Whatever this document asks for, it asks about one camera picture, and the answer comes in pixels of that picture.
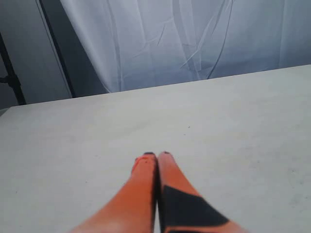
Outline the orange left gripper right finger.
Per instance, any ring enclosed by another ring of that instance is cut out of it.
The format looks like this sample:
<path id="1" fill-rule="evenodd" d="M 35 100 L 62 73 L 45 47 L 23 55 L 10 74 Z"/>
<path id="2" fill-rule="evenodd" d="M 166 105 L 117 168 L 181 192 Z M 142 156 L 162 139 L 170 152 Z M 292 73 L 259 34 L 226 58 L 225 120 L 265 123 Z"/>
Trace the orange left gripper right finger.
<path id="1" fill-rule="evenodd" d="M 245 229 L 211 206 L 191 185 L 172 154 L 158 158 L 159 221 L 162 233 L 244 233 Z"/>

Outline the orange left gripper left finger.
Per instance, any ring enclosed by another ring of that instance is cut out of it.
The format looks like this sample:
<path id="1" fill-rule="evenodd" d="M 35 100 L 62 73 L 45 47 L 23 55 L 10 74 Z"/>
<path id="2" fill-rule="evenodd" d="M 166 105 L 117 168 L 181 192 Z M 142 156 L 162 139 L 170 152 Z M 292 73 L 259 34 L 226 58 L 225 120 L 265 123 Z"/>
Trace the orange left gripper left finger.
<path id="1" fill-rule="evenodd" d="M 138 157 L 118 193 L 72 233 L 152 233 L 156 213 L 157 158 Z"/>

